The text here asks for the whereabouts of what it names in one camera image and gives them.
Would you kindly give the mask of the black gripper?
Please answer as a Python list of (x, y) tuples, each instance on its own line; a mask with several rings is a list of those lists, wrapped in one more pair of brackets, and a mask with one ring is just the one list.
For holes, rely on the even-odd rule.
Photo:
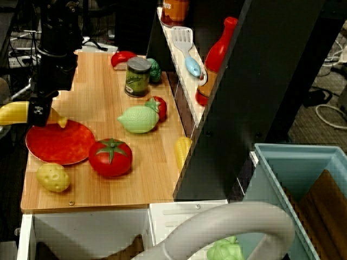
[(37, 75), (32, 80), (33, 92), (28, 107), (28, 124), (44, 127), (47, 124), (52, 99), (60, 91), (70, 91), (78, 64), (73, 51), (54, 54), (37, 48), (40, 54)]

